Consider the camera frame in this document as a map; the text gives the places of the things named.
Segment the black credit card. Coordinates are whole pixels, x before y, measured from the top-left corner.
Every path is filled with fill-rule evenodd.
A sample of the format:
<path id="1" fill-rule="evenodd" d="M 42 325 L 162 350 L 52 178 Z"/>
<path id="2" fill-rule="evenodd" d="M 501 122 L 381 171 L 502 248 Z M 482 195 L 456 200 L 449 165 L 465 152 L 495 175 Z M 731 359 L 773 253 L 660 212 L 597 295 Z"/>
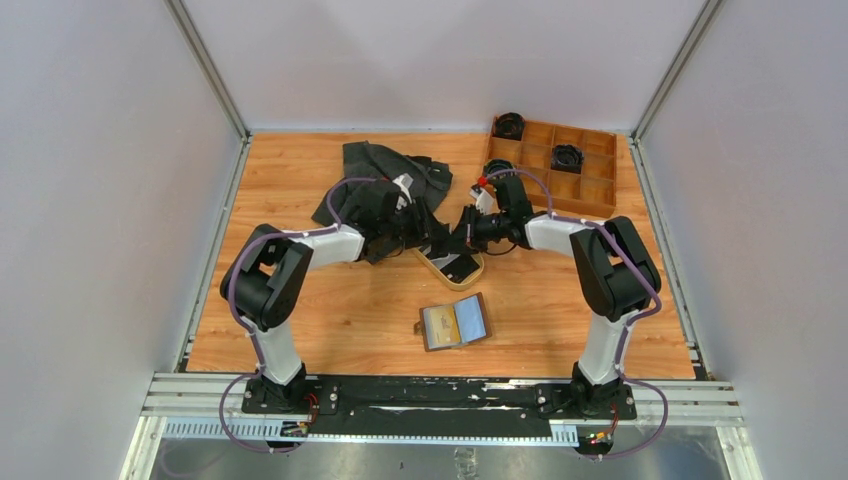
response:
<path id="1" fill-rule="evenodd" d="M 460 284 L 480 269 L 479 263 L 472 255 L 458 255 L 446 263 L 440 272 L 452 283 Z"/>

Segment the oval wooden card tray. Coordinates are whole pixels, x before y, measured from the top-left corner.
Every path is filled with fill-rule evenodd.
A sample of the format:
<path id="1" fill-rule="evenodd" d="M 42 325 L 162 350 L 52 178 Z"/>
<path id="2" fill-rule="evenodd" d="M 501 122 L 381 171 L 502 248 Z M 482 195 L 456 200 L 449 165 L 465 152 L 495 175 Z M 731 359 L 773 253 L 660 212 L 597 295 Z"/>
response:
<path id="1" fill-rule="evenodd" d="M 413 251 L 414 256 L 448 289 L 468 290 L 482 275 L 485 262 L 481 254 L 447 254 L 431 257 L 429 246 Z"/>

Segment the yellow credit card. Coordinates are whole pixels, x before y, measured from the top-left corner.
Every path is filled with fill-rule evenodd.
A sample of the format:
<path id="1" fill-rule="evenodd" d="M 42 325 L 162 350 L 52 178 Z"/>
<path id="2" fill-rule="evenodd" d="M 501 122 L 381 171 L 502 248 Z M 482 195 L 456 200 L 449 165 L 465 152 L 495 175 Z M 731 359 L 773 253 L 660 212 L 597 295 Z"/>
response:
<path id="1" fill-rule="evenodd" d="M 454 347 L 461 343 L 455 309 L 452 306 L 435 306 L 422 310 L 422 326 L 429 350 Z"/>

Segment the brown leather card holder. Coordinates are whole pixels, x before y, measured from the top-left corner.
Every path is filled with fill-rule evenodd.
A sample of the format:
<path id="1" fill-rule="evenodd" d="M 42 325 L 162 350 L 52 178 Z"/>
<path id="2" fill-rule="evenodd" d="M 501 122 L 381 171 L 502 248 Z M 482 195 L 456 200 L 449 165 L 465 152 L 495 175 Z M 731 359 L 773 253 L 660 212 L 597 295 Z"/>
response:
<path id="1" fill-rule="evenodd" d="M 449 304 L 423 307 L 414 333 L 425 352 L 462 348 L 493 336 L 493 327 L 481 292 Z"/>

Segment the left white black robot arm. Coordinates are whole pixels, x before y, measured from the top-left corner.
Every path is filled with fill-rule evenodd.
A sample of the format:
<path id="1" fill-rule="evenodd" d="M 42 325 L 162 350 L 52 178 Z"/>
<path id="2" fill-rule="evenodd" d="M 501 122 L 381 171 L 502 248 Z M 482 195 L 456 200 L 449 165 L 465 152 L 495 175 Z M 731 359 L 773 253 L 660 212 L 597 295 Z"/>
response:
<path id="1" fill-rule="evenodd" d="M 308 396 L 289 322 L 306 275 L 333 264 L 376 264 L 449 236 L 448 225 L 411 194 L 408 181 L 405 175 L 340 180 L 324 198 L 328 225 L 297 231 L 261 224 L 224 275 L 220 295 L 257 356 L 251 379 L 279 411 L 298 411 Z"/>

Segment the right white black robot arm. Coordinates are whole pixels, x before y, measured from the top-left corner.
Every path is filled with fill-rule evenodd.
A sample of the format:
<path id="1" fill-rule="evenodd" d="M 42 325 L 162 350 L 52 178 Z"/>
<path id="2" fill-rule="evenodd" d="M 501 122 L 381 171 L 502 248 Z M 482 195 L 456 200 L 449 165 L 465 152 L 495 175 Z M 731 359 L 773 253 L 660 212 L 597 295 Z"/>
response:
<path id="1" fill-rule="evenodd" d="M 484 195 L 492 187 L 498 212 L 466 206 L 457 225 L 432 240 L 431 250 L 438 256 L 482 253 L 491 243 L 507 240 L 525 250 L 555 252 L 574 261 L 592 312 L 587 343 L 563 401 L 547 400 L 540 409 L 553 414 L 572 408 L 584 417 L 596 417 L 624 386 L 630 330 L 662 307 L 661 278 L 629 218 L 598 222 L 558 215 L 551 208 L 537 211 L 524 188 L 525 180 L 534 178 L 519 169 L 480 178 L 476 190 Z"/>

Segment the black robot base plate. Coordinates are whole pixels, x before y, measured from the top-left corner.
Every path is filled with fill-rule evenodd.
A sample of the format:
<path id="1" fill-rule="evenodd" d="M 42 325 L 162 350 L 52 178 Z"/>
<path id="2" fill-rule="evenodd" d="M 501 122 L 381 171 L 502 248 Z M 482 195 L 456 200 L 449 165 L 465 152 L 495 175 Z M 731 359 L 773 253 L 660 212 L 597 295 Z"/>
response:
<path id="1" fill-rule="evenodd" d="M 596 414 L 566 408 L 541 411 L 543 402 L 560 403 L 568 380 L 513 383 L 503 378 L 319 375 L 303 381 L 301 394 L 286 400 L 263 379 L 248 382 L 241 405 L 246 414 L 305 415 L 311 434 L 381 437 L 518 438 L 552 434 L 552 423 L 637 417 L 632 390 L 623 386 L 614 403 Z"/>

